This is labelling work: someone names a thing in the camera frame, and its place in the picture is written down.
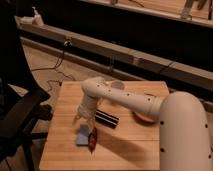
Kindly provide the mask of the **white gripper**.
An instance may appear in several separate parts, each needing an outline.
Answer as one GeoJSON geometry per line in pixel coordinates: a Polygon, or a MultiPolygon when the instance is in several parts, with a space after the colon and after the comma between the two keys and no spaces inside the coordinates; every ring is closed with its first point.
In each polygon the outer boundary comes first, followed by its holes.
{"type": "Polygon", "coordinates": [[[99,98],[84,95],[77,109],[77,114],[74,116],[72,125],[75,125],[81,118],[88,119],[89,132],[95,128],[95,116],[99,98]]]}

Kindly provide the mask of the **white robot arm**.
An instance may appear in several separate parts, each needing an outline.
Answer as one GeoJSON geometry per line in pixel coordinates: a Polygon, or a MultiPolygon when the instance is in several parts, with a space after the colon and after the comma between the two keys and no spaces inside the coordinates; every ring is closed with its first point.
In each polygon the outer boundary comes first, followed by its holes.
{"type": "Polygon", "coordinates": [[[94,126],[100,99],[108,99],[159,122],[160,171],[213,171],[207,116],[194,95],[176,91],[165,97],[110,87],[102,77],[82,83],[76,119],[94,126]]]}

